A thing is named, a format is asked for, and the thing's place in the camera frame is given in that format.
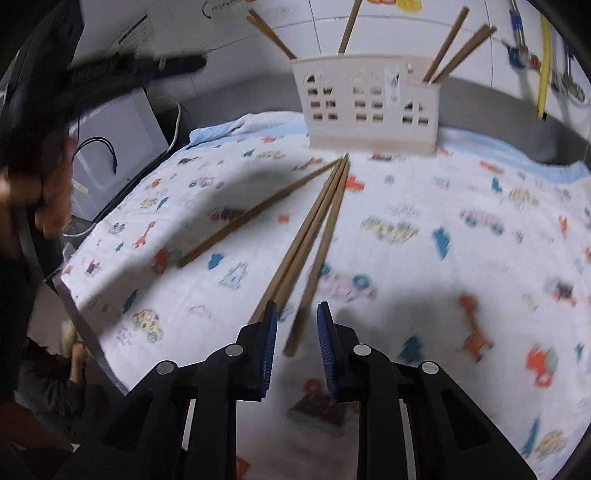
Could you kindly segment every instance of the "label on basket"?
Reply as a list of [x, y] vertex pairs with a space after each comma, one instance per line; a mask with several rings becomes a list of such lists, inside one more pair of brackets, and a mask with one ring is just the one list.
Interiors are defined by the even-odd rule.
[[400, 70], [384, 69], [385, 97], [387, 105], [400, 105]]

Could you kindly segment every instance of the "tiled wall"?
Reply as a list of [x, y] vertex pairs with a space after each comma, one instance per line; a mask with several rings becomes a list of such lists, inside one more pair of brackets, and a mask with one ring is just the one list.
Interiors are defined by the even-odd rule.
[[[214, 15], [208, 18], [204, 12], [207, 14], [213, 3], [221, 3], [221, 0], [208, 2], [82, 0], [86, 29], [77, 53], [85, 56], [104, 51], [119, 32], [143, 13], [148, 14], [155, 37], [142, 52], [210, 51], [208, 65], [201, 73], [168, 80], [149, 89], [156, 110], [171, 105], [170, 99], [158, 98], [163, 93], [186, 100], [197, 93], [266, 73], [291, 70], [286, 56], [246, 22], [246, 11], [230, 18], [215, 18]], [[251, 0], [247, 3], [247, 7], [254, 8], [298, 57], [335, 53], [351, 5], [352, 0]], [[447, 59], [483, 23], [495, 25], [498, 32], [453, 75], [535, 103], [539, 75], [512, 69], [506, 48], [501, 43], [501, 39], [513, 42], [506, 0], [363, 0], [347, 51], [433, 57], [463, 5], [470, 7], [470, 14]], [[541, 58], [540, 15], [527, 0], [518, 0], [518, 5], [530, 51]], [[557, 48], [557, 62], [562, 69], [561, 47]], [[591, 97], [591, 86], [576, 63], [573, 76]], [[591, 126], [590, 109], [577, 108], [550, 91], [546, 110], [587, 137]]]

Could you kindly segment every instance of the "wooden stick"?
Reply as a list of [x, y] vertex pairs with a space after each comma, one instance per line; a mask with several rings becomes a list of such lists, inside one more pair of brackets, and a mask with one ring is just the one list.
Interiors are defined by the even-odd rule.
[[287, 48], [287, 46], [281, 41], [281, 39], [273, 32], [273, 29], [265, 22], [261, 16], [256, 13], [253, 9], [248, 11], [252, 16], [247, 17], [246, 19], [257, 27], [261, 33], [269, 38], [275, 45], [277, 45], [285, 55], [289, 57], [290, 60], [295, 60], [297, 57], [293, 54], [293, 52]]
[[254, 313], [252, 314], [250, 321], [248, 322], [248, 325], [251, 325], [253, 323], [257, 323], [257, 322], [261, 321], [262, 314], [265, 311], [265, 306], [267, 305], [267, 301], [272, 300], [275, 297], [275, 293], [277, 292], [277, 288], [281, 284], [281, 280], [285, 276], [285, 272], [287, 271], [287, 269], [291, 265], [291, 262], [293, 261], [295, 254], [299, 250], [300, 244], [301, 244], [302, 240], [304, 239], [304, 237], [306, 236], [307, 231], [310, 229], [310, 225], [312, 223], [312, 220], [316, 216], [316, 212], [318, 211], [318, 208], [320, 208], [322, 200], [326, 196], [326, 193], [328, 192], [328, 189], [329, 189], [331, 183], [333, 182], [333, 179], [334, 179], [335, 175], [337, 174], [337, 171], [342, 163], [343, 163], [343, 160], [341, 159], [339, 161], [339, 163], [337, 163], [336, 167], [333, 168], [333, 171], [330, 173], [329, 178], [326, 180], [326, 182], [324, 182], [324, 186], [322, 187], [322, 190], [318, 194], [318, 197], [316, 198], [314, 205], [312, 205], [312, 208], [308, 212], [308, 215], [304, 219], [304, 222], [301, 224], [301, 227], [298, 230], [297, 234], [295, 235], [293, 241], [291, 242], [291, 245], [290, 245], [289, 249], [287, 250], [287, 253], [284, 255], [283, 260], [281, 260], [279, 267], [277, 267], [277, 271], [275, 272], [275, 275], [273, 276], [273, 278], [271, 279], [271, 282], [267, 286], [267, 289], [265, 290], [265, 293], [263, 294], [261, 301], [257, 305]]
[[470, 12], [470, 9], [468, 7], [464, 7], [460, 11], [460, 14], [457, 16], [456, 21], [452, 25], [452, 29], [449, 31], [447, 38], [445, 39], [445, 41], [443, 42], [443, 45], [439, 49], [439, 52], [437, 53], [435, 60], [433, 60], [433, 63], [431, 64], [431, 66], [427, 70], [427, 73], [425, 74], [425, 76], [423, 78], [424, 82], [428, 83], [429, 80], [431, 80], [431, 77], [433, 76], [433, 74], [439, 68], [439, 65], [440, 65], [441, 61], [443, 60], [443, 57], [445, 56], [445, 54], [449, 50], [449, 47], [452, 46], [452, 43], [456, 39], [457, 34], [460, 31], [460, 29], [464, 23], [464, 20], [468, 16], [469, 12]]
[[285, 308], [285, 304], [289, 299], [291, 291], [300, 276], [301, 269], [304, 267], [304, 263], [306, 263], [306, 259], [308, 255], [310, 255], [310, 250], [312, 250], [312, 246], [318, 236], [318, 232], [320, 227], [322, 226], [322, 222], [324, 221], [324, 217], [326, 213], [329, 211], [330, 204], [333, 201], [333, 196], [337, 190], [337, 186], [343, 184], [343, 189], [345, 188], [346, 177], [343, 182], [341, 182], [344, 172], [347, 171], [347, 175], [349, 175], [349, 159], [345, 157], [344, 165], [340, 166], [337, 174], [335, 175], [332, 184], [329, 187], [329, 191], [327, 192], [326, 197], [320, 204], [320, 208], [310, 225], [310, 229], [306, 233], [306, 236], [302, 240], [300, 248], [298, 249], [293, 262], [291, 263], [290, 267], [288, 268], [287, 272], [285, 273], [284, 278], [281, 280], [281, 284], [277, 289], [277, 293], [273, 298], [275, 304], [277, 305], [277, 312], [281, 314], [283, 309]]
[[183, 268], [185, 265], [191, 263], [195, 260], [199, 255], [209, 250], [213, 247], [216, 243], [226, 238], [230, 233], [235, 232], [241, 226], [252, 220], [254, 217], [259, 215], [264, 210], [268, 209], [274, 203], [277, 203], [279, 200], [287, 197], [293, 191], [303, 187], [306, 183], [308, 183], [313, 178], [316, 178], [318, 175], [321, 175], [326, 170], [334, 167], [338, 160], [335, 160], [328, 165], [320, 167], [318, 170], [314, 170], [312, 173], [306, 175], [305, 177], [295, 181], [294, 183], [288, 185], [287, 187], [279, 190], [279, 192], [274, 193], [269, 198], [266, 198], [261, 203], [255, 205], [250, 210], [247, 210], [242, 215], [238, 216], [234, 221], [230, 222], [226, 226], [224, 226], [221, 230], [218, 230], [212, 236], [207, 238], [203, 241], [200, 245], [193, 248], [190, 252], [188, 252], [185, 256], [183, 256], [178, 262], [177, 266], [179, 268]]
[[439, 83], [449, 77], [450, 73], [453, 72], [468, 55], [480, 47], [480, 45], [482, 45], [494, 32], [496, 32], [496, 27], [491, 28], [486, 24], [481, 26], [472, 38], [468, 40], [460, 51], [450, 60], [441, 73], [435, 77], [432, 83]]
[[330, 207], [330, 213], [328, 220], [326, 221], [326, 227], [322, 233], [322, 239], [320, 240], [320, 246], [314, 259], [314, 264], [310, 270], [310, 276], [306, 289], [304, 290], [304, 296], [301, 299], [300, 308], [295, 316], [294, 323], [291, 325], [290, 335], [285, 343], [285, 349], [283, 350], [287, 356], [294, 356], [297, 352], [297, 348], [300, 345], [301, 338], [304, 335], [306, 324], [310, 316], [310, 307], [312, 300], [318, 288], [318, 280], [320, 279], [320, 270], [326, 261], [326, 255], [328, 254], [330, 243], [332, 241], [333, 234], [335, 232], [336, 221], [339, 217], [340, 205], [343, 202], [343, 196], [345, 195], [345, 185], [347, 178], [349, 177], [350, 164], [347, 163], [345, 171], [340, 178], [339, 186], [337, 187], [333, 204]]
[[351, 32], [353, 31], [353, 26], [355, 25], [355, 20], [357, 19], [361, 2], [362, 0], [355, 0], [353, 7], [351, 7], [349, 20], [347, 21], [345, 32], [343, 32], [343, 38], [340, 41], [339, 53], [345, 53], [345, 50], [347, 49], [347, 43], [349, 43], [349, 39], [351, 38]]

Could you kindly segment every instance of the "yellow hose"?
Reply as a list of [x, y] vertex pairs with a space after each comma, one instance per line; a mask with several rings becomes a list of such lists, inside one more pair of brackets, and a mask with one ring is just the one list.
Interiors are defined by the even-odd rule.
[[550, 83], [550, 66], [552, 65], [552, 45], [550, 42], [550, 22], [540, 15], [542, 20], [542, 41], [544, 43], [544, 58], [540, 71], [540, 89], [538, 90], [538, 118], [544, 118], [548, 84]]

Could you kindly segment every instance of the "white appliance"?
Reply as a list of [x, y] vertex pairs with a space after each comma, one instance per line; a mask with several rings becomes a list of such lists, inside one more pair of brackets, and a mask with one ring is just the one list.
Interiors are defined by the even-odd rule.
[[[78, 122], [70, 128], [77, 137]], [[150, 103], [142, 89], [119, 97], [80, 119], [80, 140], [105, 137], [117, 154], [117, 173], [109, 148], [100, 142], [83, 147], [73, 165], [74, 215], [93, 220], [145, 166], [168, 147]]]

